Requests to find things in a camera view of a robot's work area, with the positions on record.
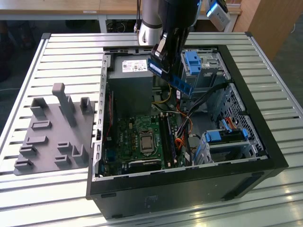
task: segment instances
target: table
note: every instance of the table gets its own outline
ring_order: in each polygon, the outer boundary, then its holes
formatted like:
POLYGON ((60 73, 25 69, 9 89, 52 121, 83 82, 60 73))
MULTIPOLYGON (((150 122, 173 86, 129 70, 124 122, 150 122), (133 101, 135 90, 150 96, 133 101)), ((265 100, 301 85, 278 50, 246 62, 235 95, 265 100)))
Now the table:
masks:
MULTIPOLYGON (((99 20, 100 31, 107 32, 106 20, 136 19, 136 0, 2 0, 0 20, 99 20)), ((231 22, 225 32, 232 32, 240 4, 228 4, 231 22)), ((199 20, 208 20, 204 4, 199 20)))
POLYGON ((52 34, 41 40, 0 137, 1 226, 271 226, 303 219, 303 110, 253 37, 193 33, 186 44, 225 44, 267 121, 289 168, 240 199, 106 221, 85 199, 88 169, 14 176, 14 163, 32 115, 33 97, 47 103, 63 82, 74 102, 98 101, 104 46, 137 45, 133 34, 52 34))

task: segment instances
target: green motherboard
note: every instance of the green motherboard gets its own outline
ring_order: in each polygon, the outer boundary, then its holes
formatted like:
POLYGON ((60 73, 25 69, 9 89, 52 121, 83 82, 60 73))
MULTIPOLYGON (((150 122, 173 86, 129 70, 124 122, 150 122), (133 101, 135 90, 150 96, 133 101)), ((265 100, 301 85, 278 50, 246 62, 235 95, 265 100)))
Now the green motherboard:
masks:
MULTIPOLYGON (((169 116, 171 131, 177 131, 177 118, 169 116)), ((160 159, 164 169, 159 116, 136 116, 117 120, 115 148, 107 150, 107 167, 110 175, 123 174, 125 163, 136 160, 160 159)), ((183 155, 177 158, 176 166, 184 164, 183 155)))

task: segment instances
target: metal extrusion surface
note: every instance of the metal extrusion surface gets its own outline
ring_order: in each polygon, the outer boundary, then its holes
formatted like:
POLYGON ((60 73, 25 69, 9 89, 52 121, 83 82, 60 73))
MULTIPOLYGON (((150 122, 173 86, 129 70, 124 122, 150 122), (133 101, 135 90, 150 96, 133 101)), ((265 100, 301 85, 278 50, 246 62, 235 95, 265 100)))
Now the metal extrusion surface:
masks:
MULTIPOLYGON (((188 45, 225 44, 281 148, 289 168, 245 196, 186 209, 105 220, 85 199, 88 169, 13 175, 26 135, 33 97, 57 103, 53 83, 66 85, 74 102, 98 101, 104 46, 137 46, 133 34, 52 34, 39 45, 23 94, 0 138, 1 226, 246 226, 302 225, 303 113, 255 41, 244 33, 193 33, 188 45)), ((96 134, 94 125, 92 135, 96 134)))

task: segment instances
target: motherboard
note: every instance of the motherboard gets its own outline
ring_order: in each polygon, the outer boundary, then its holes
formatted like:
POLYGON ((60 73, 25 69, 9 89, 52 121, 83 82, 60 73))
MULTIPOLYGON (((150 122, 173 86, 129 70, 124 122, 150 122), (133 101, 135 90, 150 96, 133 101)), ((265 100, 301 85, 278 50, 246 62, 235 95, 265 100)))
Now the motherboard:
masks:
POLYGON ((174 149, 173 152, 172 149, 163 151, 166 143, 171 145, 170 141, 164 141, 163 144, 163 134, 166 132, 161 124, 165 117, 173 134, 178 129, 174 114, 118 118, 116 144, 106 151, 106 172, 109 175, 120 175, 154 168, 181 167, 184 164, 183 155, 177 156, 174 149))

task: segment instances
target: cpu socket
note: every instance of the cpu socket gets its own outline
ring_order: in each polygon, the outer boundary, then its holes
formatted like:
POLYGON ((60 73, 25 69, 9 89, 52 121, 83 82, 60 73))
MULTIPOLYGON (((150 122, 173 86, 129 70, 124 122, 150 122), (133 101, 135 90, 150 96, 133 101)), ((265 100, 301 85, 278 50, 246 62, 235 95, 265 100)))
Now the cpu socket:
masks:
POLYGON ((153 131, 141 131, 139 132, 139 138, 140 152, 145 156, 151 155, 155 150, 153 131))

